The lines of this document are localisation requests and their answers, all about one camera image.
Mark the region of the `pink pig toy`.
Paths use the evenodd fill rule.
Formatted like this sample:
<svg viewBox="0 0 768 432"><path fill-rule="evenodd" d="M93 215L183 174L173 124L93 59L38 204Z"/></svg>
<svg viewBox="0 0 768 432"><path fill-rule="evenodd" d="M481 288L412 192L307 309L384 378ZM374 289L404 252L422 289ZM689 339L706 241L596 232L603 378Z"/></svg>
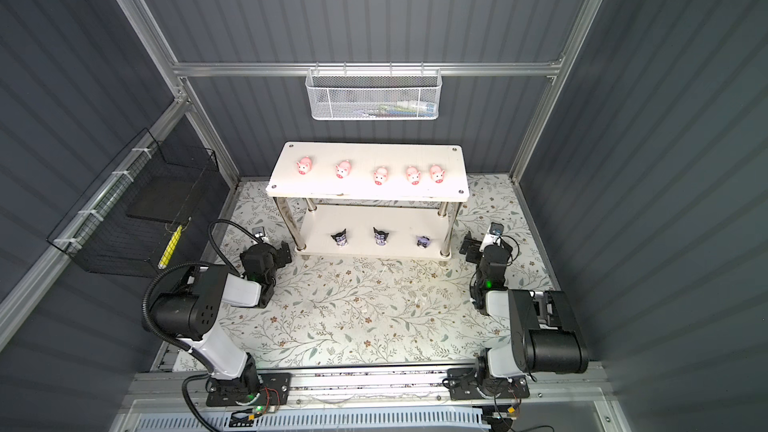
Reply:
<svg viewBox="0 0 768 432"><path fill-rule="evenodd" d="M348 160L341 161L335 165L335 174L339 179L347 178L351 172L351 163Z"/></svg>
<svg viewBox="0 0 768 432"><path fill-rule="evenodd" d="M440 165L434 164L429 169L430 178L436 184L441 184L445 180L446 171Z"/></svg>
<svg viewBox="0 0 768 432"><path fill-rule="evenodd" d="M313 160L309 156L305 156L297 161L297 171L300 175L307 175L313 169Z"/></svg>
<svg viewBox="0 0 768 432"><path fill-rule="evenodd" d="M406 179L411 185L418 185L421 182L421 171L414 166L406 169Z"/></svg>
<svg viewBox="0 0 768 432"><path fill-rule="evenodd" d="M376 185L383 185L389 179L389 171L386 167L379 167L373 174L374 183Z"/></svg>

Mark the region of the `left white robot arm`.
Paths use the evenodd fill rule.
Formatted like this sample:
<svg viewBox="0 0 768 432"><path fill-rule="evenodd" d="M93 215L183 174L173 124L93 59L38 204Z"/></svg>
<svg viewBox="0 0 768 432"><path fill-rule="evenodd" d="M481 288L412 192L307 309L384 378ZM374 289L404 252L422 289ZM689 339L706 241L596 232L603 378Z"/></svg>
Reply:
<svg viewBox="0 0 768 432"><path fill-rule="evenodd" d="M240 254L243 277L225 264L188 263L153 279L142 299L146 330L192 355L207 372L208 404L249 404L265 396L255 359L218 324L220 307L265 308L277 270L292 262L290 247L255 242Z"/></svg>

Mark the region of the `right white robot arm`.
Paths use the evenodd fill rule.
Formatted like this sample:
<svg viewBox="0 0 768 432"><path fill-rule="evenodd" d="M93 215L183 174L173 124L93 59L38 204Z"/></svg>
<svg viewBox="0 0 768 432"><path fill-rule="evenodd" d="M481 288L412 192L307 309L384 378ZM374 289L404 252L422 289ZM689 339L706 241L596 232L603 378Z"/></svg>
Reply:
<svg viewBox="0 0 768 432"><path fill-rule="evenodd" d="M537 373L587 370L588 347L564 292L507 287L512 249L503 242L481 245L467 260L476 265L470 284L474 308L509 327L506 343L485 349L477 358L474 382L480 394L512 395L524 377Z"/></svg>

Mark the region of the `black purple toy figure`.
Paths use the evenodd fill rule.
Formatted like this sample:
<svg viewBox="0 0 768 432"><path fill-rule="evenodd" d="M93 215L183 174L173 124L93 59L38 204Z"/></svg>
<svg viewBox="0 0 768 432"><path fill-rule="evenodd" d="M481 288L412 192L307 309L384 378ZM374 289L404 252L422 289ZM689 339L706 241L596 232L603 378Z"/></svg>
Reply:
<svg viewBox="0 0 768 432"><path fill-rule="evenodd" d="M386 246L388 243L389 235L390 233L387 231L373 228L374 240L378 246Z"/></svg>
<svg viewBox="0 0 768 432"><path fill-rule="evenodd" d="M347 239L347 230L343 229L339 232L336 232L331 235L331 238L334 240L334 243L338 247L345 247L348 245L348 239Z"/></svg>

